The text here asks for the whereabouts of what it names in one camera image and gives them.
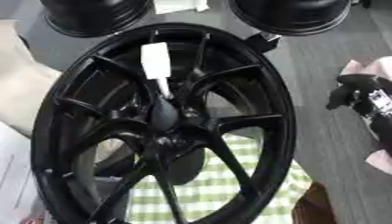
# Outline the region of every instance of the glossy black finish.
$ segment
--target glossy black finish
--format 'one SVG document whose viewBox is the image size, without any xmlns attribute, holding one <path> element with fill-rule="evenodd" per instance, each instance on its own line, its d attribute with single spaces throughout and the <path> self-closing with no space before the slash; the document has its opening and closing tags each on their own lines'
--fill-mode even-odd
<svg viewBox="0 0 392 224">
<path fill-rule="evenodd" d="M 140 65 L 140 46 L 158 41 L 167 42 L 170 50 L 171 99 L 162 98 L 157 83 L 145 79 Z M 206 100 L 211 93 L 233 104 L 241 115 L 213 115 Z M 32 169 L 45 204 L 60 224 L 127 223 L 114 216 L 116 203 L 148 175 L 161 187 L 174 222 L 185 224 L 189 222 L 169 170 L 207 147 L 237 177 L 241 190 L 223 208 L 192 223 L 250 223 L 268 205 L 290 167 L 294 117 L 281 77 L 243 40 L 201 25 L 155 24 L 105 41 L 64 72 L 38 113 Z M 264 133 L 263 153 L 255 155 L 260 161 L 252 176 L 222 137 L 247 127 Z M 69 187 L 71 181 L 78 183 L 75 161 L 113 138 L 123 140 L 138 160 L 134 163 L 127 154 L 118 163 L 104 160 L 103 168 L 93 169 L 94 178 L 121 178 L 101 200 L 81 185 L 75 187 L 76 194 Z"/>
<path fill-rule="evenodd" d="M 230 0 L 234 13 L 262 31 L 282 35 L 325 32 L 342 22 L 351 0 Z"/>
<path fill-rule="evenodd" d="M 57 31 L 76 37 L 98 37 L 134 24 L 151 0 L 41 0 L 46 19 Z"/>
</svg>

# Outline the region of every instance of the paper sheet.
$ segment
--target paper sheet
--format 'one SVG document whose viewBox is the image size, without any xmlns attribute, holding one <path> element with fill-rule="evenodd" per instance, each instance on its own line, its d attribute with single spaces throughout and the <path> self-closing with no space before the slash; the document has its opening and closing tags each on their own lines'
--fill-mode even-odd
<svg viewBox="0 0 392 224">
<path fill-rule="evenodd" d="M 30 140 L 0 122 L 0 223 L 19 224 L 38 199 L 30 169 Z"/>
<path fill-rule="evenodd" d="M 157 14 L 187 10 L 205 11 L 209 9 L 207 0 L 154 0 L 154 4 Z"/>
</svg>

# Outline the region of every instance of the checkered cloth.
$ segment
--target checkered cloth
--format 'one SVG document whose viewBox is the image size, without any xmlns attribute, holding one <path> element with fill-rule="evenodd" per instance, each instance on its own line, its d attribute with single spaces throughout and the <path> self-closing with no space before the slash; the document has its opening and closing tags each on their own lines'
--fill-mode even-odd
<svg viewBox="0 0 392 224">
<path fill-rule="evenodd" d="M 254 172 L 262 148 L 253 138 L 227 134 L 224 139 L 249 175 Z M 210 150 L 202 172 L 186 185 L 175 186 L 178 202 L 189 221 L 196 221 L 227 204 L 239 191 L 235 175 Z M 292 223 L 291 211 L 311 186 L 312 180 L 295 161 L 274 199 L 253 222 Z M 172 212 L 156 180 L 146 177 L 129 194 L 127 219 L 134 224 L 173 223 Z"/>
</svg>

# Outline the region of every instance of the wheel spoke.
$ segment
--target wheel spoke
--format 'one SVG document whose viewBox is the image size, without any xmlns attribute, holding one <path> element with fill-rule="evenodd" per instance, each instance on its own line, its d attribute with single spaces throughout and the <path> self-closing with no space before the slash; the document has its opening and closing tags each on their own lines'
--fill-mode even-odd
<svg viewBox="0 0 392 224">
<path fill-rule="evenodd" d="M 144 160 L 141 159 L 137 162 L 133 171 L 122 177 L 120 182 L 115 186 L 115 190 L 113 190 L 90 215 L 87 223 L 93 221 L 106 221 L 110 212 L 116 205 L 116 202 L 147 175 L 149 175 L 147 165 Z"/>
<path fill-rule="evenodd" d="M 140 138 L 147 133 L 147 130 L 148 126 L 146 123 L 130 119 L 115 119 L 104 122 L 82 135 L 78 143 L 65 150 L 62 156 L 66 162 L 72 162 L 90 147 L 109 138 L 117 138 L 127 142 L 130 139 Z"/>
<path fill-rule="evenodd" d="M 252 71 L 260 71 L 260 65 L 242 66 L 203 76 L 191 86 L 186 99 L 189 102 L 194 96 L 203 95 L 220 81 L 227 81 L 234 78 L 247 78 L 249 75 L 257 74 L 252 73 Z"/>
<path fill-rule="evenodd" d="M 101 65 L 102 67 L 110 70 L 117 72 L 119 74 L 123 74 L 123 76 L 130 81 L 134 81 L 138 85 L 139 89 L 139 96 L 141 100 L 143 101 L 143 104 L 145 106 L 150 106 L 152 104 L 152 96 L 153 94 L 149 90 L 149 88 L 146 85 L 146 82 L 142 79 L 142 76 L 137 74 L 134 70 L 141 70 L 141 69 L 133 69 L 131 67 L 125 66 L 117 61 L 114 61 L 112 59 L 106 58 L 102 55 L 95 55 L 93 59 L 98 63 L 98 65 Z"/>
<path fill-rule="evenodd" d="M 252 196 L 257 193 L 250 176 L 245 172 L 235 154 L 228 148 L 228 145 L 219 135 L 214 135 L 211 139 L 210 150 L 213 151 L 227 167 L 233 172 L 241 187 L 244 196 Z"/>
<path fill-rule="evenodd" d="M 72 98 L 62 98 L 62 97 L 58 97 L 56 99 L 56 102 L 61 106 L 67 109 L 72 108 L 72 109 L 81 109 L 83 112 L 85 112 L 86 114 L 93 116 L 93 117 L 97 117 L 97 118 L 101 118 L 104 116 L 104 111 L 102 111 L 101 109 L 87 103 L 84 101 L 78 101 Z"/>
<path fill-rule="evenodd" d="M 217 129 L 223 133 L 248 127 L 260 127 L 263 129 L 274 129 L 282 121 L 282 115 L 239 115 L 217 119 Z"/>
<path fill-rule="evenodd" d="M 210 33 L 205 33 L 203 35 L 203 39 L 200 42 L 198 51 L 196 52 L 196 58 L 193 65 L 193 71 L 197 73 L 197 71 L 201 71 L 204 61 L 204 54 L 206 52 L 207 41 L 211 38 Z"/>
<path fill-rule="evenodd" d="M 184 217 L 181 207 L 179 206 L 179 199 L 177 198 L 176 191 L 174 190 L 173 185 L 169 182 L 166 176 L 166 172 L 164 171 L 162 165 L 159 164 L 158 166 L 159 166 L 158 171 L 154 176 L 159 186 L 161 187 L 162 192 L 164 193 L 167 203 L 170 206 L 174 220 L 176 221 L 177 224 L 188 223 L 186 221 L 186 218 Z"/>
</svg>

